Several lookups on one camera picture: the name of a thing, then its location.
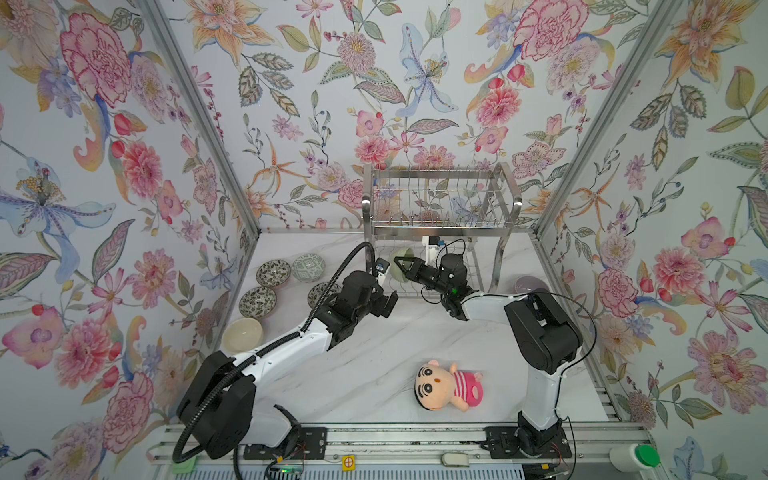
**white marble surface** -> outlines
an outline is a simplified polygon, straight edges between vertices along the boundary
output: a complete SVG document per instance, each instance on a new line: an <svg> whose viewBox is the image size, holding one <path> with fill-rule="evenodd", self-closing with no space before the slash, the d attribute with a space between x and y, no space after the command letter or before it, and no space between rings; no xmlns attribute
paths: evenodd
<svg viewBox="0 0 768 480"><path fill-rule="evenodd" d="M257 286L256 270L274 258L288 262L307 252L326 260L327 281L341 260L363 240L358 233L268 233L257 246L240 295ZM481 239L478 263L486 288L496 239ZM362 252L342 278L364 268ZM513 234L505 249L498 292L507 293L521 275L545 280L531 241ZM291 279L276 288L277 307L261 319L265 342L303 322L306 295L314 283ZM237 311L233 317L240 316ZM430 412L415 400L414 375L430 359L447 367L482 372L482 404L461 413L452 406ZM589 374L579 370L563 381L563 415L573 421L607 421ZM306 362L274 383L259 388L257 402L279 403L300 422L503 422L516 419L525 397L528 364L506 319L499 323L461 322L441 306L401 299L388 319L366 316L354 334L334 349Z"/></svg>

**stuffed toy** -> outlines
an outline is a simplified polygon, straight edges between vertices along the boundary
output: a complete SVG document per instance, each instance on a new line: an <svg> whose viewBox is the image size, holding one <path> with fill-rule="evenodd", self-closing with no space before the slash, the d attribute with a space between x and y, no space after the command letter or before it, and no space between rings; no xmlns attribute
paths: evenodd
<svg viewBox="0 0 768 480"><path fill-rule="evenodd" d="M440 410L452 403L466 412L482 401L481 380L481 373L459 372L455 363L451 364L450 370L444 370L437 360L432 360L416 373L414 392L425 409Z"/></svg>

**wall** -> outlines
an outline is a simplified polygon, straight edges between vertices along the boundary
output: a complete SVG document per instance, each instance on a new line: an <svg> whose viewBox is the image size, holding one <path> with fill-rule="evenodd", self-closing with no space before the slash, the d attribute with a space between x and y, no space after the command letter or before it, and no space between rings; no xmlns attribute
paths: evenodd
<svg viewBox="0 0 768 480"><path fill-rule="evenodd" d="M681 480L768 472L767 18L687 2L545 235L624 417Z"/></svg>
<svg viewBox="0 0 768 480"><path fill-rule="evenodd" d="M499 161L525 190L518 225L530 227L654 2L479 6L163 4L187 62L213 75L210 113L266 230L360 227L364 164L487 170ZM386 208L404 222L449 215L429 200L398 191Z"/></svg>
<svg viewBox="0 0 768 480"><path fill-rule="evenodd" d="M252 240L131 0L0 2L0 84L0 477L138 478Z"/></svg>

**leaf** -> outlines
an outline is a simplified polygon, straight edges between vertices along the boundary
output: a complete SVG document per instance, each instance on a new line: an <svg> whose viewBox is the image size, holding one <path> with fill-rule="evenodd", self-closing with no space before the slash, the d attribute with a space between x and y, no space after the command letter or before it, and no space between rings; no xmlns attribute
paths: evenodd
<svg viewBox="0 0 768 480"><path fill-rule="evenodd" d="M301 116L299 115L299 110L296 108L296 104L293 103L293 100L281 94L274 88L270 88L270 93L277 103L277 106L282 108L288 115L293 115L294 117Z"/></svg>
<svg viewBox="0 0 768 480"><path fill-rule="evenodd" d="M368 20L367 22L362 24L362 27L366 30L366 33L370 38L373 38L374 40L378 40L382 43L384 42L384 37L382 37L382 31L375 22L371 22L370 20Z"/></svg>
<svg viewBox="0 0 768 480"><path fill-rule="evenodd" d="M744 141L707 153L711 157L719 158L721 160L729 160L744 168L760 168L760 165L762 164L762 160L760 159L761 148L763 148L763 146L757 142Z"/></svg>
<svg viewBox="0 0 768 480"><path fill-rule="evenodd" d="M685 115L685 110L672 105L670 112L670 133L675 138L684 138L688 132L688 117Z"/></svg>
<svg viewBox="0 0 768 480"><path fill-rule="evenodd" d="M112 19L109 21L109 26L117 31L123 31L131 26L131 17L133 16L134 14L127 8L117 7L114 12L112 12Z"/></svg>
<svg viewBox="0 0 768 480"><path fill-rule="evenodd" d="M760 295L739 295L744 300L746 306L752 311L755 317L755 323L768 333L768 298Z"/></svg>
<svg viewBox="0 0 768 480"><path fill-rule="evenodd" d="M240 92L241 107L253 105L261 98L261 87L256 80L256 71L252 67L245 67L243 69L240 73L237 87Z"/></svg>
<svg viewBox="0 0 768 480"><path fill-rule="evenodd" d="M320 52L319 51L314 51L314 52L310 53L310 56L308 56L306 58L306 60L304 61L304 71L306 72L306 71L312 70L313 68L315 68L317 66L319 61L320 61Z"/></svg>
<svg viewBox="0 0 768 480"><path fill-rule="evenodd" d="M289 88L293 87L291 80L289 80L288 77L278 71L267 70L263 72L261 76L264 77L269 83L271 83L273 87L279 88L280 90L288 90Z"/></svg>
<svg viewBox="0 0 768 480"><path fill-rule="evenodd" d="M367 91L376 100L386 101L390 104L404 104L406 102L400 89L392 82L375 84L372 81L361 81L355 86L355 89Z"/></svg>
<svg viewBox="0 0 768 480"><path fill-rule="evenodd" d="M640 37L640 33L643 31L643 28L645 28L644 23L635 25L634 27L630 28L630 30L624 34L624 37L622 37L621 41L619 41L619 45L616 45L616 48L619 48L620 46L627 43L628 41L633 41L638 39Z"/></svg>
<svg viewBox="0 0 768 480"><path fill-rule="evenodd" d="M661 162L667 156L667 150L669 150L669 142L667 136L667 126L661 125L659 133L656 135L656 141L654 141L654 148L651 151L651 160L654 162L654 169L659 171Z"/></svg>
<svg viewBox="0 0 768 480"><path fill-rule="evenodd" d="M0 253L0 300L20 292L55 257L42 253Z"/></svg>
<svg viewBox="0 0 768 480"><path fill-rule="evenodd" d="M683 102L683 108L689 115L695 118L704 118L707 116L707 99L701 90L691 85L680 86L680 101Z"/></svg>
<svg viewBox="0 0 768 480"><path fill-rule="evenodd" d="M750 224L768 248L768 194L757 187L739 187L750 201Z"/></svg>
<svg viewBox="0 0 768 480"><path fill-rule="evenodd" d="M352 70L350 70L349 67L344 65L342 62L338 61L328 67L328 70L326 70L326 73L323 74L323 78L320 80L320 84L324 85L336 80L337 78L349 77L351 74Z"/></svg>
<svg viewBox="0 0 768 480"><path fill-rule="evenodd" d="M290 70L293 68L293 65L289 61L274 53L257 53L251 58L259 65L271 68L272 70Z"/></svg>
<svg viewBox="0 0 768 480"><path fill-rule="evenodd" d="M448 127L458 127L458 124L448 119L432 120L431 118L423 118L411 125L407 132L413 132L422 135L429 135L445 130Z"/></svg>
<svg viewBox="0 0 768 480"><path fill-rule="evenodd" d="M304 53L310 49L310 41L306 39L306 36L296 27L291 25L278 25L277 29L283 34L283 37L288 42L288 46L299 53Z"/></svg>
<svg viewBox="0 0 768 480"><path fill-rule="evenodd" d="M98 284L99 279L117 264L125 248L128 228L134 221L134 219L126 220L117 225L109 237L94 252L91 273L93 274L95 284Z"/></svg>
<svg viewBox="0 0 768 480"><path fill-rule="evenodd" d="M739 115L734 115L732 117L728 117L724 120L721 120L717 125L714 127L710 127L707 129L707 131L714 132L716 134L722 134L727 131L732 131L738 128L742 123L749 120L747 117L741 117Z"/></svg>
<svg viewBox="0 0 768 480"><path fill-rule="evenodd" d="M694 417L696 420L706 420L711 419L714 416L722 415L721 412L709 403L694 397L680 400L679 405L688 413L688 415Z"/></svg>
<svg viewBox="0 0 768 480"><path fill-rule="evenodd" d="M731 110L745 108L755 93L755 76L744 67L734 67L733 77L725 92L725 105Z"/></svg>

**dish rack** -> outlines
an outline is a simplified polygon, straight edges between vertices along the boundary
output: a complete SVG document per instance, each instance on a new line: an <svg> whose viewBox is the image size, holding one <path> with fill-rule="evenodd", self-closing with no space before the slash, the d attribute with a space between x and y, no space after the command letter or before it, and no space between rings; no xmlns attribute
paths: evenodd
<svg viewBox="0 0 768 480"><path fill-rule="evenodd" d="M422 238L440 237L443 253L463 251L469 285L495 292L502 272L502 256L522 208L522 193L509 166L499 162L493 170L417 170L411 167L363 171L362 228L376 256L389 260L404 247L425 258ZM476 237L498 237L491 282L484 290L475 252ZM471 256L472 263L466 259ZM366 258L367 262L375 259ZM400 296L421 296L421 286L389 278L384 287Z"/></svg>

